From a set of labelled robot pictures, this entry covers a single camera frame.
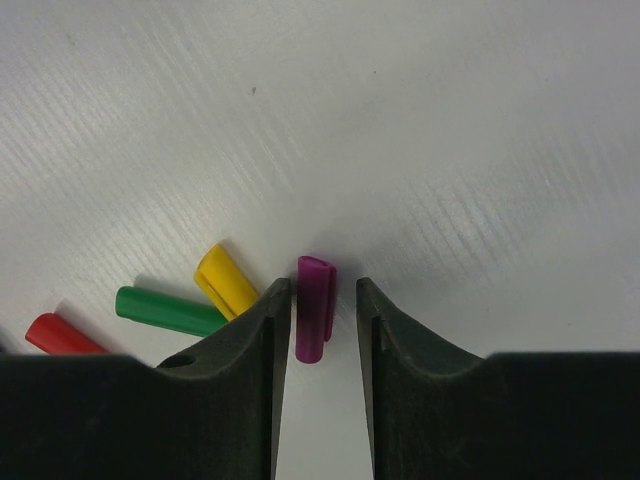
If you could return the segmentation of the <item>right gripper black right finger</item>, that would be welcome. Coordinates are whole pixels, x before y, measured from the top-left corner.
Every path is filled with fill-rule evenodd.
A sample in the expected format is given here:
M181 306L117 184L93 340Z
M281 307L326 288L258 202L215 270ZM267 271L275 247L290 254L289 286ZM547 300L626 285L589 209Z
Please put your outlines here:
M356 284L378 479L635 479L635 352L475 356Z

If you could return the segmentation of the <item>green pen cap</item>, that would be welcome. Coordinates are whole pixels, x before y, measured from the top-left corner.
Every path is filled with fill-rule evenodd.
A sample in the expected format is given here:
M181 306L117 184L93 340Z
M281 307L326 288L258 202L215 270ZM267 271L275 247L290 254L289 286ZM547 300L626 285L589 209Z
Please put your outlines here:
M213 306L133 286L117 291L115 313L137 323L198 337L211 335L227 324Z

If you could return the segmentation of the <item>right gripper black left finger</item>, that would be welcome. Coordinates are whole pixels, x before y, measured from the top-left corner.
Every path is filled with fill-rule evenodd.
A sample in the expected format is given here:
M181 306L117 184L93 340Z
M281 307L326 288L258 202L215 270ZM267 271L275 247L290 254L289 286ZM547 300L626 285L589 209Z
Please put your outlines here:
M5 479L271 479L291 283L156 367L114 354L3 355Z

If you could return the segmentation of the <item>purple pen cap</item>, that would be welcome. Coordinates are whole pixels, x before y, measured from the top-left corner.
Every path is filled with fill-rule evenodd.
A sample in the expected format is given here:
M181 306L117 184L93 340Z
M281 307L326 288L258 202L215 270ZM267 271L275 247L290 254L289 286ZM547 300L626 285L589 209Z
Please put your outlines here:
M297 261L296 358L305 364L319 362L333 333L337 269L313 256Z

